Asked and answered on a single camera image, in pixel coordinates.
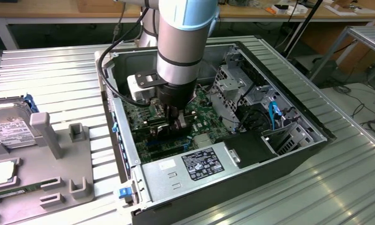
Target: green circuit board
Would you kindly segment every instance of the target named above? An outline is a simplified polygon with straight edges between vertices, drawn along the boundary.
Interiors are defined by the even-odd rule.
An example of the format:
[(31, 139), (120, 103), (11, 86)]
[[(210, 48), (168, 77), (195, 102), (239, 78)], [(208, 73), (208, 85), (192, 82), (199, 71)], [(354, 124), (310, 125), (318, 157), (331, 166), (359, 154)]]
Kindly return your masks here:
[(206, 97), (204, 90), (198, 88), (196, 95), (196, 98), (185, 108), (188, 113), (194, 112), (194, 115), (188, 118), (188, 121), (192, 123), (191, 132), (188, 135), (167, 141), (148, 141), (148, 124), (155, 126), (167, 124), (159, 99), (153, 98), (151, 100), (151, 106), (147, 108), (139, 108), (131, 104), (124, 104), (135, 145), (143, 163), (149, 163), (161, 158), (198, 149), (194, 141), (196, 135), (208, 134), (212, 143), (218, 138), (228, 135), (228, 130), (219, 120), (218, 113), (212, 106), (208, 106), (208, 98)]

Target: wooden table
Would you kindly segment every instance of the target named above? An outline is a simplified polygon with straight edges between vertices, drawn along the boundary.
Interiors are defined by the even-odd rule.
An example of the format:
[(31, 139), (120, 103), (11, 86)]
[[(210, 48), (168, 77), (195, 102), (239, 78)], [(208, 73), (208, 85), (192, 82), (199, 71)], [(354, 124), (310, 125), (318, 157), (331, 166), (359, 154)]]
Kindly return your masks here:
[[(303, 21), (310, 13), (295, 15), (292, 22)], [(80, 13), (76, 0), (20, 0), (19, 3), (0, 3), (0, 37), (8, 50), (17, 49), (8, 24), (45, 23), (116, 23), (120, 13)], [(140, 16), (140, 8), (125, 7), (123, 23), (132, 23)], [(223, 22), (286, 22), (288, 15), (272, 15), (264, 9), (251, 7), (220, 6)], [(330, 12), (323, 6), (312, 18), (312, 22), (367, 22), (375, 23), (375, 14), (342, 17)]]

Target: ribbed metal surface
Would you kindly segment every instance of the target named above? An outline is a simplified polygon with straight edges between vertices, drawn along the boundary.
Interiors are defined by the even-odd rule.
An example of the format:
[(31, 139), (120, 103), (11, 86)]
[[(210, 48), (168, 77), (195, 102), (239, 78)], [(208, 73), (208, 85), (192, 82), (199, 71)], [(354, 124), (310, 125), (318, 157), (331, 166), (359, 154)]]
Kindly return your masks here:
[(348, 27), (347, 33), (375, 50), (375, 26)]
[[(254, 37), (208, 40), (211, 43), (226, 41), (246, 44), (326, 123), (338, 140), (290, 176), (177, 224), (375, 224), (375, 144), (371, 143), (375, 141), (344, 119), (332, 103), (266, 42)], [(51, 113), (55, 129), (63, 129), (73, 122), (89, 126), (97, 198), (109, 194), (119, 185), (93, 64), (93, 52), (103, 48), (104, 45), (97, 45), (7, 51), (0, 68), (0, 97), (28, 91), (40, 110)], [(80, 206), (80, 211), (76, 207), (35, 220), (35, 223), (32, 220), (31, 224), (48, 223), (55, 215), (61, 224), (76, 221), (84, 221), (83, 224), (121, 223), (116, 204), (109, 198), (103, 197)], [(103, 220), (97, 214), (89, 213), (69, 219), (75, 212), (89, 209), (93, 212), (96, 208), (103, 210)]]

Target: warning label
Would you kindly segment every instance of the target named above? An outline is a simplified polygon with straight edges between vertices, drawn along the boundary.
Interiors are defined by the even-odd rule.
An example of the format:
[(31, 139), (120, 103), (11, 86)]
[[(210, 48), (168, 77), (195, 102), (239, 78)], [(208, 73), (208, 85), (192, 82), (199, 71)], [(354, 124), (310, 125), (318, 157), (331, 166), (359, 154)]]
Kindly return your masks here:
[(0, 124), (0, 142), (12, 145), (33, 141), (33, 134), (25, 121), (16, 121)]
[(185, 164), (190, 177), (194, 181), (224, 171), (224, 167), (212, 148), (184, 155), (181, 160)]

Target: motherboard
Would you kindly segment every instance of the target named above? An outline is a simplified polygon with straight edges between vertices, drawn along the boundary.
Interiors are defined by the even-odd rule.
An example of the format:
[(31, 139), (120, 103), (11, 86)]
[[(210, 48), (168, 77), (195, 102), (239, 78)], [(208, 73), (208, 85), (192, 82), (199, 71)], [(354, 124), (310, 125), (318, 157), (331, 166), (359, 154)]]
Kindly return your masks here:
[(218, 138), (228, 135), (218, 113), (207, 98), (207, 91), (198, 88), (196, 97), (185, 108), (185, 119), (191, 124), (187, 135), (172, 137), (168, 140), (152, 138), (153, 129), (167, 126), (167, 118), (161, 103), (157, 98), (151, 100), (147, 108), (124, 104), (129, 128), (133, 135), (139, 157), (143, 163), (149, 163), (161, 158), (183, 152), (203, 148), (215, 143)]

